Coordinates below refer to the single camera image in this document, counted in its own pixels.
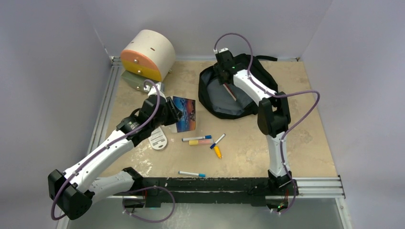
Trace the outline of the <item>blue orange book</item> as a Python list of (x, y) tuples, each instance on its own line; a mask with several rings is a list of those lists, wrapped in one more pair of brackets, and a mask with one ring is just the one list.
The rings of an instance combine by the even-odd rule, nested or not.
[(196, 102), (193, 99), (173, 96), (175, 106), (182, 112), (178, 122), (170, 126), (172, 133), (194, 131), (196, 128)]

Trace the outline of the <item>black student backpack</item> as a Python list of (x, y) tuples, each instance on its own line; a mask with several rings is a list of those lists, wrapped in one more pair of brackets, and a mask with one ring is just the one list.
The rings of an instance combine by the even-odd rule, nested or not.
[[(258, 55), (253, 58), (251, 74), (268, 88), (278, 91), (278, 84), (273, 76), (263, 67), (260, 60), (277, 61), (277, 58)], [(200, 72), (198, 83), (198, 99), (203, 107), (219, 119), (239, 119), (257, 114), (256, 103), (240, 88), (228, 84), (237, 101), (234, 101), (223, 85), (214, 75), (213, 66)]]

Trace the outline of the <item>red colourful booklet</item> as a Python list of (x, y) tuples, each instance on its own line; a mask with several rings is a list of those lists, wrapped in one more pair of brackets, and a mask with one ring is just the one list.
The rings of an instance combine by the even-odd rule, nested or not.
[(223, 86), (224, 86), (225, 90), (229, 93), (229, 95), (232, 97), (232, 99), (233, 99), (234, 101), (237, 101), (237, 98), (235, 97), (234, 93), (233, 93), (232, 90), (230, 89), (229, 85), (226, 84), (226, 83), (224, 83)]

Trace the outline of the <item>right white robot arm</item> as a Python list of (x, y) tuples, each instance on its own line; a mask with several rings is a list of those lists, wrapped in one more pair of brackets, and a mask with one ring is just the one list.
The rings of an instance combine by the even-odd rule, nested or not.
[(257, 125), (269, 148), (268, 188), (280, 194), (291, 182), (285, 143), (291, 122), (288, 100), (283, 92), (278, 92), (278, 84), (256, 57), (234, 57), (227, 48), (214, 53), (217, 63), (213, 67), (219, 82), (236, 86), (257, 105)]

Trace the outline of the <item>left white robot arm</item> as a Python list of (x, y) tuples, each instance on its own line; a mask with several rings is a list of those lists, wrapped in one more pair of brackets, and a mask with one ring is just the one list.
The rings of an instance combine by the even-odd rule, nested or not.
[(170, 97), (151, 95), (84, 159), (64, 172), (52, 171), (48, 175), (49, 196), (53, 200), (51, 218), (61, 219), (55, 216), (55, 207), (74, 220), (84, 215), (94, 202), (110, 195), (137, 195), (145, 190), (142, 175), (131, 168), (124, 168), (109, 178), (99, 178), (99, 175), (119, 157), (149, 138), (156, 128), (175, 124), (181, 117), (182, 112)]

